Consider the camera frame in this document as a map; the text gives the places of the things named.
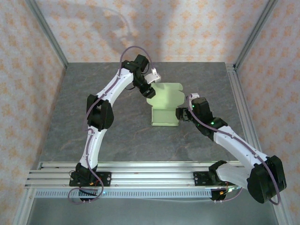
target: gray tabletop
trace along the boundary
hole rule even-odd
[[[155,63],[161,82],[181,83],[185,95],[206,97],[214,116],[243,137],[224,63]],[[87,133],[82,131],[89,94],[97,94],[114,77],[118,63],[70,63],[53,113],[40,161],[78,162]],[[106,132],[99,161],[235,160],[203,136],[192,123],[151,126],[151,106],[138,89],[124,90],[113,105],[114,122]]]
[[[92,204],[72,205],[66,199],[36,198],[27,225],[278,224],[271,203],[260,204],[247,191],[222,204],[210,199],[174,200],[103,198]]]

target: cable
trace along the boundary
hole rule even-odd
[[[79,190],[81,193],[84,193],[86,195],[89,195],[89,196],[97,196],[96,194],[93,194],[93,193],[89,193],[89,192],[85,192],[85,191],[82,191],[82,190]]]
[[[132,89],[134,89],[135,88],[135,86],[133,86],[132,88],[129,88],[129,89],[127,89],[127,88],[125,88],[126,90],[132,90]]]
[[[146,55],[148,56],[148,58],[149,58],[149,61],[150,61],[150,64],[151,64],[151,68],[152,69],[154,69],[154,67],[153,67],[153,62],[152,62],[152,60],[151,60],[151,57],[149,56],[149,54],[146,52],[146,50],[145,49],[143,49],[142,47],[140,47],[140,46],[136,46],[136,45],[133,45],[133,46],[130,46],[130,47],[128,47],[127,49],[125,49],[124,50],[124,52],[122,53],[122,55],[121,55],[121,57],[120,57],[120,65],[119,65],[119,73],[118,73],[118,76],[117,76],[117,79],[114,81],[114,83],[97,99],[97,101],[95,101],[91,106],[90,106],[90,108],[88,109],[88,111],[86,112],[86,114],[85,114],[85,117],[84,117],[84,120],[83,120],[83,125],[82,125],[82,127],[84,127],[85,126],[85,123],[86,123],[86,120],[87,120],[87,118],[88,118],[88,116],[89,116],[89,114],[90,114],[90,112],[92,111],[92,109],[98,104],[98,102],[105,96],[105,95],[107,95],[107,93],[117,84],[117,82],[118,82],[118,80],[120,79],[120,75],[121,75],[121,70],[122,70],[122,59],[123,59],[123,56],[124,56],[124,54],[129,50],[129,49],[131,49],[131,48],[139,48],[139,49],[141,49],[141,50],[143,50],[145,53],[146,53]]]
[[[176,202],[176,203],[199,203],[199,202],[211,202],[211,199],[203,200],[175,200],[175,199],[159,199],[159,198],[136,198],[140,200],[152,200],[152,201],[161,201],[161,202]]]
[[[210,130],[213,130],[213,131],[215,131],[215,132],[222,133],[222,134],[224,134],[224,135],[227,135],[227,136],[229,136],[229,137],[235,139],[236,141],[238,141],[239,143],[241,143],[242,145],[244,145],[244,146],[245,146],[245,147],[246,147],[246,148],[247,148],[254,156],[257,156],[257,154],[256,154],[256,153],[255,153],[255,152],[254,152],[247,144],[245,144],[245,143],[244,143],[242,140],[240,140],[239,138],[234,137],[234,136],[232,137],[230,133],[227,133],[227,132],[224,132],[224,131],[222,131],[222,130],[218,130],[218,129],[215,129],[215,128],[213,128],[213,127],[210,127],[210,126],[206,125],[205,123],[203,123],[201,120],[199,120],[199,119],[196,117],[196,115],[194,114],[193,110],[191,109],[191,104],[192,104],[191,97],[192,97],[192,95],[190,95],[190,96],[188,97],[188,100],[189,100],[188,110],[189,110],[189,112],[192,114],[193,118],[194,118],[198,123],[200,123],[202,126],[208,128],[208,129],[210,129]],[[276,195],[277,195],[277,200],[278,200],[278,202],[274,202],[272,199],[269,199],[269,201],[270,201],[272,204],[274,204],[274,205],[279,205],[280,202],[281,202],[281,197],[280,197],[279,189],[278,189],[277,183],[276,183],[276,181],[275,181],[275,178],[274,178],[274,176],[273,176],[273,174],[272,174],[270,168],[269,168],[268,165],[265,163],[265,161],[263,161],[263,159],[262,159],[260,156],[257,156],[256,158],[262,163],[262,165],[263,165],[263,166],[266,168],[266,170],[268,171],[268,173],[269,173],[269,175],[270,175],[270,177],[271,177],[271,180],[272,180],[272,182],[273,182],[273,184],[274,184],[275,190],[276,190]]]
[[[70,174],[70,173],[72,173],[72,172],[75,172],[75,170],[71,170],[71,171],[69,171],[69,176],[71,176],[71,174]]]

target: gray marble surface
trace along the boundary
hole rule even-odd
[[[213,115],[243,137],[224,63],[164,62],[155,67],[161,82],[181,83],[185,95],[198,92],[206,97]],[[118,63],[69,64],[40,161],[79,161],[87,138],[82,131],[87,96],[102,90],[117,69]],[[102,141],[99,161],[235,160],[192,123],[151,126],[151,106],[138,89],[124,90],[113,112],[115,119]]]

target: wall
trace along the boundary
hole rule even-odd
[[[239,70],[263,151],[284,165],[287,201],[300,224],[300,2],[279,0]]]
[[[64,68],[24,0],[0,2],[0,224],[15,216]]]
[[[116,62],[139,45],[153,61],[235,63],[267,2],[37,0],[70,62]]]

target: black joint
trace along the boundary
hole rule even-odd
[[[277,156],[272,156],[267,157],[265,163],[271,170],[279,191],[286,189],[285,173],[281,160]],[[272,179],[263,164],[254,165],[247,182],[249,193],[259,203],[265,203],[276,195]]]
[[[193,172],[193,177],[195,181],[195,186],[225,186],[234,185],[225,180],[220,180],[217,175],[217,169],[219,166],[227,163],[226,161],[220,160],[209,167],[208,171],[196,171]]]
[[[188,108],[176,108],[176,118],[182,121],[189,121],[191,118],[191,113]]]
[[[226,198],[226,195],[222,195],[221,194],[221,190],[211,190],[211,200],[213,201],[221,201],[224,200]]]
[[[98,100],[97,96],[89,95],[87,99],[87,111]],[[97,105],[93,107],[88,115],[88,125],[96,127],[99,131],[108,129],[113,124],[113,109],[108,100],[100,100]]]
[[[101,179],[104,187],[109,187],[111,183],[111,172],[96,172],[97,166],[92,169],[93,172]],[[70,183],[71,187],[91,187],[100,186],[100,182],[97,182],[97,178],[91,173],[88,168],[85,168],[78,163],[75,171],[71,173]]]
[[[219,129],[222,126],[228,126],[228,124],[223,121],[221,118],[213,117],[212,112],[210,111],[210,106],[206,98],[198,97],[192,100],[192,110],[195,116],[205,125]],[[191,118],[193,123],[196,125],[197,129],[204,135],[209,137],[214,141],[215,131],[201,125],[197,120]]]
[[[148,63],[149,61],[145,56],[138,55],[133,62],[127,60],[122,62],[122,68],[128,69],[130,73],[133,73],[134,78],[132,84],[140,90],[140,93],[144,97],[153,98],[156,94],[155,90],[147,83],[145,77],[142,75]]]
[[[220,178],[217,175],[217,169],[219,168],[219,166],[221,166],[225,163],[227,163],[227,162],[220,160],[220,161],[214,163],[213,165],[211,165],[210,167],[208,167],[209,176],[214,184],[224,184],[225,183],[224,181],[220,180]]]

